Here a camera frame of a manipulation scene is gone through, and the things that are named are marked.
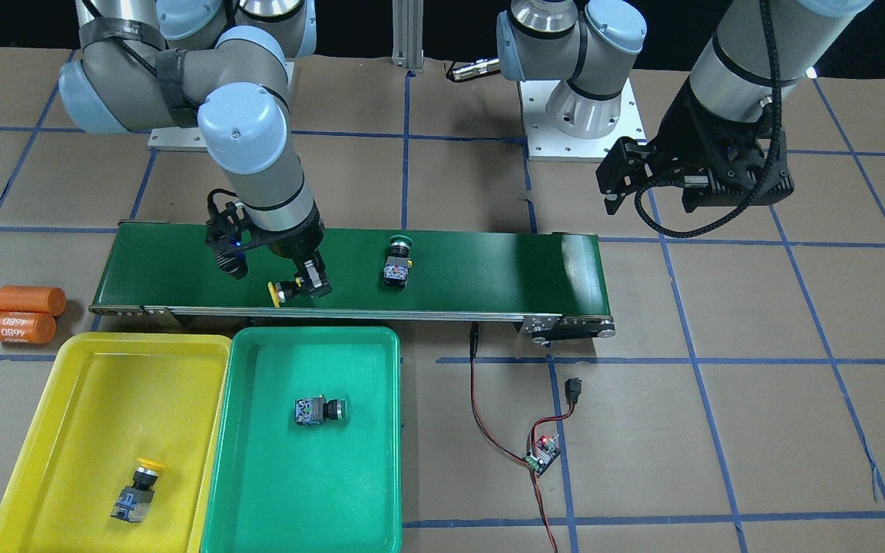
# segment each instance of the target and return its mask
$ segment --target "black background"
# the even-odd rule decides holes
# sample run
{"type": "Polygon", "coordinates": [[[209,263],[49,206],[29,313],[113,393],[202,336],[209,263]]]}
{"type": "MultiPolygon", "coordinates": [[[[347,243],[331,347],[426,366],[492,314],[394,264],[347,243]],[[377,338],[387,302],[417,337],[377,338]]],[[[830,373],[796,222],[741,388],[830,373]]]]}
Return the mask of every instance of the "black background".
{"type": "MultiPolygon", "coordinates": [[[[77,0],[0,0],[0,46],[77,48],[77,0]]],[[[577,0],[582,8],[588,0],[577,0]]],[[[691,69],[731,0],[629,0],[647,20],[639,69],[691,69]]],[[[509,0],[425,0],[425,54],[496,56],[496,15],[509,0]]],[[[317,0],[317,53],[391,55],[391,0],[317,0]]],[[[823,77],[885,78],[885,0],[859,14],[816,65],[823,77]]]]}

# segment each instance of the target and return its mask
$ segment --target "tray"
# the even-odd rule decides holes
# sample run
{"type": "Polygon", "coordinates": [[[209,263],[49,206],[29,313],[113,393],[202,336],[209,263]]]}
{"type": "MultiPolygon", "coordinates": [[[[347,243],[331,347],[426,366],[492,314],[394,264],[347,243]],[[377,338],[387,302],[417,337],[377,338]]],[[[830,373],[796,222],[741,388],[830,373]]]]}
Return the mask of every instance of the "tray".
{"type": "Polygon", "coordinates": [[[230,340],[64,343],[0,506],[0,552],[199,551],[230,340]],[[140,524],[110,518],[138,456],[167,465],[140,524]]]}
{"type": "Polygon", "coordinates": [[[239,332],[201,551],[400,550],[399,355],[384,328],[239,332]],[[321,393],[346,419],[297,426],[321,393]]]}

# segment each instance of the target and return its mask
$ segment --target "green conveyor belt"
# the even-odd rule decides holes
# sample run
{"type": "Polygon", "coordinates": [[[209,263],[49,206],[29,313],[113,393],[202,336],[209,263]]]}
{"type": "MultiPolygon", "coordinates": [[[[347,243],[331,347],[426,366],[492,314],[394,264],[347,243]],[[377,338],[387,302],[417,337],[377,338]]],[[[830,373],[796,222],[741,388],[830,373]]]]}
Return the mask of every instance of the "green conveyor belt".
{"type": "Polygon", "coordinates": [[[330,228],[320,245],[333,293],[277,309],[268,280],[288,280],[291,262],[267,248],[248,254],[233,280],[204,246],[203,225],[119,227],[91,311],[158,306],[176,314],[425,320],[520,320],[516,315],[610,315],[595,236],[411,230],[408,287],[382,284],[397,230],[330,228]]]}

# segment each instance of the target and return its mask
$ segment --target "circuit board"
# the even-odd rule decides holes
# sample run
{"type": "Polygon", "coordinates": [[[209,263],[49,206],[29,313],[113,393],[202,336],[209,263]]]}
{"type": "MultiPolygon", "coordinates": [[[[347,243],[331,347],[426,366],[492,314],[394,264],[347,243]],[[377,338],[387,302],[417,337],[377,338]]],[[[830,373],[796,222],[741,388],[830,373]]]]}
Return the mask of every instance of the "circuit board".
{"type": "Polygon", "coordinates": [[[528,452],[528,455],[524,456],[524,461],[531,466],[531,470],[534,470],[536,476],[541,476],[544,475],[545,470],[548,470],[561,454],[562,449],[559,448],[558,434],[551,437],[542,436],[538,438],[536,447],[528,452]]]}

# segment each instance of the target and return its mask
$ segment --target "metal base plate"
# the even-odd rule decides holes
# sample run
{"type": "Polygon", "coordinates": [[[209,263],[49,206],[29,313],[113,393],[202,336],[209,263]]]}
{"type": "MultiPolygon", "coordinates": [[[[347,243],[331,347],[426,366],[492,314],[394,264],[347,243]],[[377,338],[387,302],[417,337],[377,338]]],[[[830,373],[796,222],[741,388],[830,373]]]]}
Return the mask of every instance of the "metal base plate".
{"type": "Polygon", "coordinates": [[[558,81],[524,81],[519,83],[521,92],[521,117],[528,137],[528,157],[534,161],[603,161],[607,151],[619,137],[632,137],[637,141],[647,141],[644,125],[640,122],[640,111],[633,98],[630,81],[624,84],[621,92],[624,110],[621,112],[614,130],[601,139],[583,140],[563,133],[545,115],[545,104],[558,81]]]}
{"type": "MultiPolygon", "coordinates": [[[[292,90],[292,83],[296,77],[296,62],[287,61],[285,67],[292,77],[289,78],[289,90],[292,90]]],[[[179,127],[166,127],[165,129],[152,129],[152,133],[148,136],[148,147],[162,151],[207,151],[207,145],[204,144],[204,133],[200,129],[193,127],[191,129],[181,129],[179,127]]]]}

